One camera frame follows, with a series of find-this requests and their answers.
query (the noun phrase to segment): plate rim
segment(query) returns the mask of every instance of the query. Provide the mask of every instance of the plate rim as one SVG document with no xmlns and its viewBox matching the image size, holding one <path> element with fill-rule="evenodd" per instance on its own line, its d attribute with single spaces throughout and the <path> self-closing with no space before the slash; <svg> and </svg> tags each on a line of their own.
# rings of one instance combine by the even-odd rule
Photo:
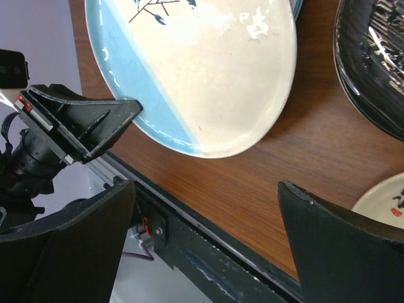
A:
<svg viewBox="0 0 404 303">
<path fill-rule="evenodd" d="M 391 177 L 377 183 L 376 185 L 372 186 L 366 193 L 364 193 L 358 201 L 355 203 L 355 205 L 352 207 L 352 211 L 359 213 L 358 210 L 362 207 L 364 204 L 364 201 L 375 191 L 377 191 L 380 187 L 383 187 L 391 182 L 396 181 L 397 179 L 404 179 L 404 172 L 400 172 L 399 174 L 392 175 Z"/>
</svg>

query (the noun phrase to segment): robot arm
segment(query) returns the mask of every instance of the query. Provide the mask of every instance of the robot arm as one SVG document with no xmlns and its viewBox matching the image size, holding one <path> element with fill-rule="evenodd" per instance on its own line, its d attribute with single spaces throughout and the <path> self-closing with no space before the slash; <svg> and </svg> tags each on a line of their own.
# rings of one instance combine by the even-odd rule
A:
<svg viewBox="0 0 404 303">
<path fill-rule="evenodd" d="M 31 199 L 53 193 L 52 180 L 67 165 L 101 156 L 142 110 L 137 100 L 89 99 L 63 85 L 19 89 L 27 82 L 22 54 L 0 50 L 0 98 L 17 110 L 4 120 L 2 135 L 8 141 L 9 125 L 17 115 L 28 126 L 20 144 L 12 150 L 6 142 L 1 155 L 0 207 L 7 214 L 0 230 L 34 220 L 43 209 L 35 208 Z"/>
</svg>

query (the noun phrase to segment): black camera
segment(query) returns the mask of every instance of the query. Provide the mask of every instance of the black camera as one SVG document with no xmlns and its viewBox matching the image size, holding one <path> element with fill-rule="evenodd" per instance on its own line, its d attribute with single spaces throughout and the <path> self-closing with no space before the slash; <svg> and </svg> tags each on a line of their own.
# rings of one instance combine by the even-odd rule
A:
<svg viewBox="0 0 404 303">
<path fill-rule="evenodd" d="M 25 88 L 28 85 L 28 63 L 21 52 L 0 49 L 0 89 Z"/>
</svg>

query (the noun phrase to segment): metal frame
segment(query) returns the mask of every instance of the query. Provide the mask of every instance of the metal frame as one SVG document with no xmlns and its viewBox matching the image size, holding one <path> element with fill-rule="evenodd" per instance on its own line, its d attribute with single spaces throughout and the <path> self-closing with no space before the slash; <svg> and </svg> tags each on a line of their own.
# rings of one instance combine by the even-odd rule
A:
<svg viewBox="0 0 404 303">
<path fill-rule="evenodd" d="M 111 153 L 87 164 L 103 182 L 133 180 L 155 252 L 213 302 L 303 302 L 300 284 Z M 140 222 L 137 213 L 133 223 Z"/>
</svg>

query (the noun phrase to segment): red design on plate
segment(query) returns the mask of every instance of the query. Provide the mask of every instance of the red design on plate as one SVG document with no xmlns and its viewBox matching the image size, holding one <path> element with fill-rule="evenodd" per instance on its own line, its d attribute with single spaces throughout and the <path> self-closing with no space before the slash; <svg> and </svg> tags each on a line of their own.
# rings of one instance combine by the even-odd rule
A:
<svg viewBox="0 0 404 303">
<path fill-rule="evenodd" d="M 392 208 L 391 209 L 391 212 L 394 214 L 394 216 L 396 216 L 396 217 L 401 217 L 402 215 L 403 215 L 403 213 L 400 211 L 400 210 L 398 210 L 397 208 Z"/>
</svg>

